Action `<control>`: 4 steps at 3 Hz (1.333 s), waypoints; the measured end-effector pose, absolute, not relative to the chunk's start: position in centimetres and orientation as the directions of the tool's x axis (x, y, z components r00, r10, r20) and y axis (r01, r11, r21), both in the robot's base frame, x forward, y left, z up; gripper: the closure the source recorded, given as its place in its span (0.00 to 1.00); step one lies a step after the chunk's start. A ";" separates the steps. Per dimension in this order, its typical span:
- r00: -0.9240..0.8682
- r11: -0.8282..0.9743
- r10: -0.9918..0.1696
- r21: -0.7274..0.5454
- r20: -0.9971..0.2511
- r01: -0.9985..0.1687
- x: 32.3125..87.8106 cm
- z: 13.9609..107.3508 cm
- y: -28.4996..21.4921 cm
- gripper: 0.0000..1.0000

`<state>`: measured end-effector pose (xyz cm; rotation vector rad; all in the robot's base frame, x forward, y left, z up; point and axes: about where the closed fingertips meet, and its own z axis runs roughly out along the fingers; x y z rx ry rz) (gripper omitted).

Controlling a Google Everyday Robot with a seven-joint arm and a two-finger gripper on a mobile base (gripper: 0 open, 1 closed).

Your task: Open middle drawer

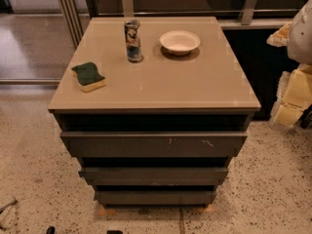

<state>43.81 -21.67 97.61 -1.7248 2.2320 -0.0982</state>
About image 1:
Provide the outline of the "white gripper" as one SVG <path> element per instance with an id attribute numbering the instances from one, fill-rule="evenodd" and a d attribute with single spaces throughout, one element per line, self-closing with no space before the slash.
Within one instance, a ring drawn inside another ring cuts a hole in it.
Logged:
<path id="1" fill-rule="evenodd" d="M 287 47 L 289 21 L 271 34 L 266 43 L 273 47 Z M 312 65 L 300 64 L 292 72 L 284 71 L 280 77 L 277 101 L 273 104 L 270 116 L 273 123 L 292 127 L 312 104 Z"/>

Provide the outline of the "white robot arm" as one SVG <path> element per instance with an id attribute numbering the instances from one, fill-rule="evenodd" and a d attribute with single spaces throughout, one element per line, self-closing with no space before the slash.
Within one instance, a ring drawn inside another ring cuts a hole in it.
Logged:
<path id="1" fill-rule="evenodd" d="M 284 71 L 277 89 L 270 122 L 292 128 L 312 105 L 312 0 L 300 9 L 292 21 L 271 34 L 266 43 L 286 47 L 288 57 L 299 63 L 292 72 Z"/>

